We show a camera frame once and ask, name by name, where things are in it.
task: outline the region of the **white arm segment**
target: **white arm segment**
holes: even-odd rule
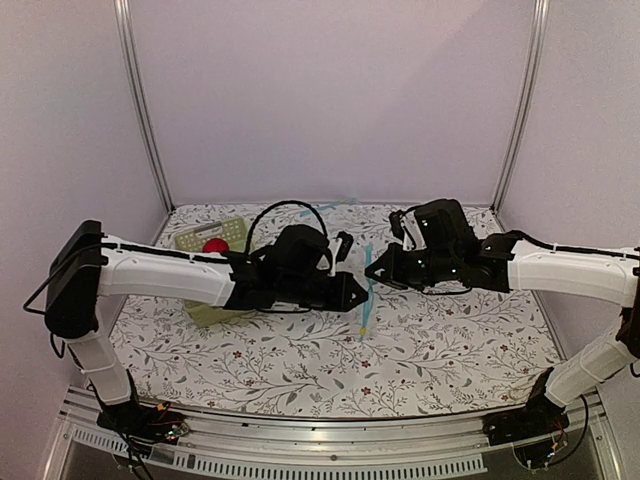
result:
[[[633,248],[611,250],[637,255]],[[509,286],[514,290],[548,290],[600,298],[621,307],[632,307],[638,277],[637,260],[604,255],[553,252],[527,241],[516,243],[515,258],[508,264]],[[636,357],[616,340],[620,321],[568,361],[556,365],[546,383],[545,396],[565,407],[580,394],[615,375]]]
[[[637,255],[633,248],[606,249]],[[600,298],[621,307],[632,307],[638,277],[637,260],[604,255],[553,252],[521,240],[508,262],[509,287],[513,290],[548,290]]]
[[[113,236],[105,237],[103,242],[136,245]],[[152,295],[223,306],[233,290],[234,282],[230,278],[232,269],[227,264],[106,248],[102,249],[101,254],[108,259],[108,264],[102,267],[100,274],[98,295],[101,296]],[[198,255],[223,259],[217,253]],[[117,405],[131,396],[129,378],[111,345],[109,332],[99,318],[98,322],[97,332],[66,342],[100,399],[106,405]]]

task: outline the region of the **floral pattern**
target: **floral pattern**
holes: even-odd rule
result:
[[[158,243],[169,247],[181,230],[221,218],[252,221],[264,207],[180,207]],[[365,248],[371,245],[376,258],[394,241],[388,215],[396,208],[342,204],[322,211],[330,233],[354,236],[339,268],[358,272],[363,286]],[[465,213],[478,236],[499,231],[489,210]],[[263,219],[254,241],[260,246],[288,224],[315,221],[285,207]],[[196,328],[180,300],[132,296],[111,341],[143,396],[307,417],[433,415],[514,405],[526,399],[536,375],[559,359],[529,292],[424,296],[380,284],[373,292],[363,338],[362,307],[346,314],[251,313]]]

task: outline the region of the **robotic arm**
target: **robotic arm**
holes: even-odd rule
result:
[[[173,297],[230,310],[265,310],[275,302],[346,312],[367,292],[351,273],[336,272],[353,238],[329,240],[306,225],[288,226],[273,245],[252,254],[193,254],[126,242],[84,222],[51,265],[47,281],[25,304],[44,315],[49,331],[64,339],[95,389],[98,425],[140,442],[175,443],[188,432],[181,414],[141,406],[129,372],[119,362],[96,312],[98,296]],[[319,269],[322,258],[328,268]],[[47,289],[46,309],[28,305]]]
[[[632,248],[596,250],[548,245],[523,232],[476,238],[455,200],[436,200],[390,215],[391,243],[367,277],[418,291],[456,280],[499,292],[549,290],[614,302],[616,322],[570,360],[542,373],[520,409],[485,417],[491,444],[523,440],[568,426],[565,407],[640,358],[640,285]]]

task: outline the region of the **light blue object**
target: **light blue object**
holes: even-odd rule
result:
[[[369,265],[371,265],[372,256],[373,256],[373,246],[369,244],[364,249],[365,267],[368,267]],[[367,288],[367,293],[369,294],[369,298],[362,306],[362,328],[360,328],[360,341],[362,341],[362,339],[367,333],[367,324],[369,323],[369,316],[371,315],[371,310],[373,309],[373,280],[368,278],[367,282],[369,284],[369,287]]]
[[[335,208],[338,205],[355,205],[356,203],[358,203],[358,200],[356,200],[355,198],[348,198],[346,200],[340,200],[339,202],[328,203],[326,205],[316,207],[316,210],[321,212],[323,210],[328,210],[329,208]],[[301,217],[306,217],[307,215],[311,215],[311,212],[309,210],[300,212]]]

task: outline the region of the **red ball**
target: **red ball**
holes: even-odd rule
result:
[[[229,251],[229,244],[221,238],[212,238],[202,247],[203,253],[224,253]]]

